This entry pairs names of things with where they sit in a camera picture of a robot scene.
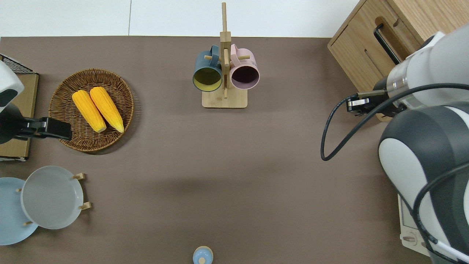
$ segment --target corn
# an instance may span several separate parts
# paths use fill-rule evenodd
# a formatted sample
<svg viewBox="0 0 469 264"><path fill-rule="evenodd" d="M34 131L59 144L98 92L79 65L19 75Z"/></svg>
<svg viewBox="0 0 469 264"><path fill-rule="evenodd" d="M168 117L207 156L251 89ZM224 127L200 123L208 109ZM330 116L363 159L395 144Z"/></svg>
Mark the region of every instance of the corn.
<svg viewBox="0 0 469 264"><path fill-rule="evenodd" d="M96 109L93 101L85 90L79 90L72 95L72 100L75 103L86 122L90 124L91 128L96 132L103 132L106 129L106 124L103 118Z"/></svg>
<svg viewBox="0 0 469 264"><path fill-rule="evenodd" d="M117 111L116 105L106 90L102 87L95 87L90 91L91 99L106 121L117 131L124 133L124 123L122 117Z"/></svg>

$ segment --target black cable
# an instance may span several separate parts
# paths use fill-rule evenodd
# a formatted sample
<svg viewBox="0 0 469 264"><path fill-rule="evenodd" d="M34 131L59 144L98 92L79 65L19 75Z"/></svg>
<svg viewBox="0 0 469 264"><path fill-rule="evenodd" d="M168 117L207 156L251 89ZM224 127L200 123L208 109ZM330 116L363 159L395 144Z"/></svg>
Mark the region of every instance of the black cable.
<svg viewBox="0 0 469 264"><path fill-rule="evenodd" d="M424 236L424 237L426 236L426 238L428 240L430 240L433 244L438 243L438 240L427 231L427 229L425 228L424 224L422 223L422 221L420 219L420 205L422 204L422 200L424 199L425 195L429 191L434 189L437 185L441 184L444 180L448 179L450 176L454 176L459 171L462 171L462 170L464 170L468 167L469 167L469 162L465 162L465 163L462 163L462 164L460 164L456 167L453 167L449 171L446 171L446 172L440 174L438 177L434 178L432 181L430 181L425 186L423 186L422 189L420 190L420 192L418 192L418 194L415 198L414 208L411 211L412 217L414 218L415 224L417 225L417 227L420 231L420 234L422 234L422 236ZM446 257L445 259L452 262L452 263L458 263L458 262L455 262L453 259L448 258L448 257Z"/></svg>
<svg viewBox="0 0 469 264"><path fill-rule="evenodd" d="M342 99L342 101L340 101L335 107L334 109L332 109L331 113L329 114L329 117L327 118L326 122L325 122L325 126L324 126L324 131L323 131L323 136L321 138L321 159L323 161L328 161L330 160L331 158L329 158L332 154L330 154L328 157L324 157L324 144L325 144L325 135L327 134L327 130L329 129L329 124L330 122L332 121L332 117L334 116L335 112L337 111L337 109L339 109L339 107L347 102L347 100L351 99L352 97L355 97L356 96L356 93L353 94L353 95L350 95L350 96L347 96L346 98Z"/></svg>
<svg viewBox="0 0 469 264"><path fill-rule="evenodd" d="M350 132L342 139L342 141L337 145L337 147L328 155L324 155L324 144L325 144L325 136L327 133L327 129L329 128L329 123L332 120L332 116L334 115L335 111L341 104L343 104L344 100L347 100L348 98L351 98L355 95L351 95L345 99L343 99L335 108L332 110L331 114L329 115L329 118L326 121L326 125L324 127L324 132L321 138L321 159L323 161L328 161L332 159L337 152L339 152L342 147L347 143L347 141L366 123L368 120L370 120L375 114L380 113L383 111L385 108L390 106L393 102L399 100L402 97L408 96L410 94L420 92L420 91L425 91L425 90L431 90L431 89L438 89L438 88L455 88L455 89L462 89L462 90L469 90L469 85L466 84L454 84L454 83L440 83L440 84L430 84L430 85L423 85L423 86L418 86L409 90L406 90L398 95L395 95L386 101L382 102L380 105L376 106L372 111L368 113L368 115L363 118L358 124L350 130Z"/></svg>

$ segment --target mug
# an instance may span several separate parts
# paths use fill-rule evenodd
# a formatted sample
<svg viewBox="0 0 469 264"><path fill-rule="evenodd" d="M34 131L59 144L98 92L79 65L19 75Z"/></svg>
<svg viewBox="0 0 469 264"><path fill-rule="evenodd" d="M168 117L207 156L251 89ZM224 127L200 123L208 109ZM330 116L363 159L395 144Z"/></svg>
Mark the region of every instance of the mug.
<svg viewBox="0 0 469 264"><path fill-rule="evenodd" d="M240 60L238 57L249 55L249 59ZM259 70L252 52L246 48L231 45L231 63L230 79L234 87L239 89L251 89L259 82Z"/></svg>
<svg viewBox="0 0 469 264"><path fill-rule="evenodd" d="M218 61L220 48L212 45L210 51L202 51L196 59L196 68L192 77L195 87L202 92L212 92L221 86L221 64Z"/></svg>

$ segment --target plate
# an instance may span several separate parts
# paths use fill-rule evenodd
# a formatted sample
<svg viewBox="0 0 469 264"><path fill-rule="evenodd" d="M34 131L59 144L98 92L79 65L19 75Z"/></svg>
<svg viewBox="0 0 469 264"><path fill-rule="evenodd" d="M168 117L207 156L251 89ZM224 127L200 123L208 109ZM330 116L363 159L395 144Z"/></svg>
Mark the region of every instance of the plate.
<svg viewBox="0 0 469 264"><path fill-rule="evenodd" d="M24 226L29 219L21 207L21 193L16 189L23 188L24 180L0 178L0 245L11 245L29 237L38 227L33 223Z"/></svg>
<svg viewBox="0 0 469 264"><path fill-rule="evenodd" d="M75 221L83 205L83 190L73 173L58 166L34 171L21 191L26 216L40 227L64 228Z"/></svg>
<svg viewBox="0 0 469 264"><path fill-rule="evenodd" d="M55 90L49 104L49 117L67 122L72 126L72 140L60 140L65 146L82 152L105 149L117 142L120 133L106 122L106 130L95 132L81 115L72 100L78 90L88 93L101 86L109 94L124 122L127 131L134 114L134 97L127 83L117 74L108 70L88 69L67 77Z"/></svg>

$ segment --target wicker basket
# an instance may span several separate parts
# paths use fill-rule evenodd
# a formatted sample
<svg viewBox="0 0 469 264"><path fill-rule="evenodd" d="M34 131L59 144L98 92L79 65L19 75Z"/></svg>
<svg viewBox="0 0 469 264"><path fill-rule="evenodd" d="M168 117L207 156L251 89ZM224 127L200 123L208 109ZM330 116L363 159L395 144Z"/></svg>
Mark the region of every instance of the wicker basket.
<svg viewBox="0 0 469 264"><path fill-rule="evenodd" d="M114 101L124 122L124 133L129 127L134 114L134 98L126 82L107 70L82 70L69 76L59 85L49 105L50 117L72 125L72 140L60 140L69 148L83 152L98 151L109 147L123 136L123 133L119 133L107 122L106 130L101 133L94 132L73 103L74 92L89 92L96 86L103 87Z"/></svg>

